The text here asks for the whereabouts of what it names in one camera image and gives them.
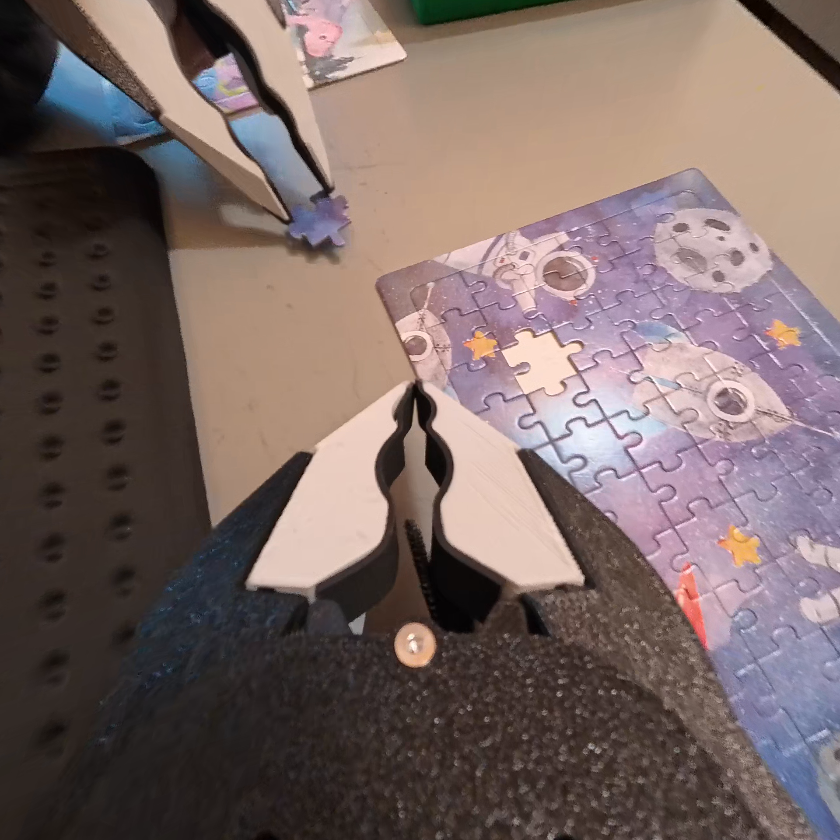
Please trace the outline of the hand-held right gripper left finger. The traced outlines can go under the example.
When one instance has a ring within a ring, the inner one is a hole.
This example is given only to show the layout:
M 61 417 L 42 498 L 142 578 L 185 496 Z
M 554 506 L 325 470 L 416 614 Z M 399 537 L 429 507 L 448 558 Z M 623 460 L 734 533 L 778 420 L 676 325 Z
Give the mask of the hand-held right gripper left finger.
M 298 595 L 369 611 L 398 568 L 391 488 L 405 467 L 415 384 L 404 382 L 324 438 L 245 581 L 250 591 Z

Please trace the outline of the blue jigsaw puzzle piece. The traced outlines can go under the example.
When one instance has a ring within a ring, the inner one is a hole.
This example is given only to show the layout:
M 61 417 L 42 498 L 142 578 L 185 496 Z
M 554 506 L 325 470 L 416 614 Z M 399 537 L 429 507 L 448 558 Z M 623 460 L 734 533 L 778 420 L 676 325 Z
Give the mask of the blue jigsaw puzzle piece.
M 349 202 L 344 195 L 314 196 L 311 204 L 295 205 L 290 211 L 288 235 L 313 248 L 344 247 L 342 231 L 350 225 Z

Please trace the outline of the landscape jigsaw puzzle board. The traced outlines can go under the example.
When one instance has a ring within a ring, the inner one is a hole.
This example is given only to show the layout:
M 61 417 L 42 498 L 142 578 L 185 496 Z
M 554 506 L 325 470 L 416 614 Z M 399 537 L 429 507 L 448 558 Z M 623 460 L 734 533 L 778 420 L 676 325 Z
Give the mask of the landscape jigsaw puzzle board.
M 393 65 L 406 52 L 371 3 L 365 1 L 270 2 L 281 14 L 309 89 Z M 259 110 L 233 56 L 204 70 L 194 85 L 224 115 L 243 118 Z M 60 48 L 45 103 L 79 118 L 120 145 L 156 139 L 165 129 L 150 114 L 65 48 Z

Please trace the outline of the grey desk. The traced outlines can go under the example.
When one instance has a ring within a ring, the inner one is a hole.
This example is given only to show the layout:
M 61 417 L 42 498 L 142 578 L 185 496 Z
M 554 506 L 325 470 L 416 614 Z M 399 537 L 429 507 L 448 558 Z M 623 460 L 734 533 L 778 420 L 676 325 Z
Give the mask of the grey desk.
M 213 522 L 409 377 L 375 282 L 697 169 L 838 312 L 838 96 L 737 2 L 582 2 L 443 27 L 380 3 L 393 66 L 313 92 L 348 243 L 308 255 L 173 140 L 170 215 Z

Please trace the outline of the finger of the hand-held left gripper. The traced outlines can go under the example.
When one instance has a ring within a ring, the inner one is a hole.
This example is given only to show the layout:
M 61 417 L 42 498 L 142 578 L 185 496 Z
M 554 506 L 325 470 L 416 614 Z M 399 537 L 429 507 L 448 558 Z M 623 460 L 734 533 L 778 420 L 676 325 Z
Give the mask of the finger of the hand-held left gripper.
M 170 134 L 248 199 L 282 222 L 286 205 L 238 143 L 224 114 L 187 78 L 168 25 L 147 1 L 72 2 L 152 99 L 149 110 Z
M 213 48 L 225 47 L 266 112 L 286 126 L 292 146 L 320 186 L 333 194 L 326 147 L 287 23 L 267 1 L 202 1 L 196 21 Z

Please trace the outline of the space jigsaw puzzle board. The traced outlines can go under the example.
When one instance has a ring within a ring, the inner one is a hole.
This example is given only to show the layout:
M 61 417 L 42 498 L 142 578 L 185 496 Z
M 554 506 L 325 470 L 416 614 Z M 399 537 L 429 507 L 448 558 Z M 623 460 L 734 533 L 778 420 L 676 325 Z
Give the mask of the space jigsaw puzzle board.
M 697 169 L 376 281 L 419 377 L 677 596 L 780 774 L 838 779 L 838 321 Z

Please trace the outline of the adjacent white desk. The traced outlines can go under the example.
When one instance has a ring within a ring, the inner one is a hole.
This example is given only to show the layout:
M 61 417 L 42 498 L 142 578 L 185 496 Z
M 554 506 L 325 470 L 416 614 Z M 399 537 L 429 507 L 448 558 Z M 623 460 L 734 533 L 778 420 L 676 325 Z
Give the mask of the adjacent white desk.
M 770 4 L 839 60 L 839 1 L 770 1 Z

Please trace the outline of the green plastic bin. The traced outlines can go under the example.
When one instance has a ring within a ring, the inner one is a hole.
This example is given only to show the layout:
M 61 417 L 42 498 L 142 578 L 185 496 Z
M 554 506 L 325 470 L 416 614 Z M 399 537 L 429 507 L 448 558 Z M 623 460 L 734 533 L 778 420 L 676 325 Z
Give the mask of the green plastic bin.
M 416 19 L 422 25 L 442 25 L 483 18 L 533 7 L 562 4 L 564 1 L 411 1 Z

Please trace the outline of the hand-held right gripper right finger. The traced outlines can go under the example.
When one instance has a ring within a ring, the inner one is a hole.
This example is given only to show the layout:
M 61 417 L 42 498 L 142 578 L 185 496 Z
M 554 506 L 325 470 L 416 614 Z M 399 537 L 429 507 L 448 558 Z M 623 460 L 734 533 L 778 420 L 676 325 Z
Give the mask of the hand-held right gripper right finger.
M 451 603 L 582 586 L 577 563 L 508 437 L 429 383 L 418 384 L 425 463 L 437 485 L 432 582 Z

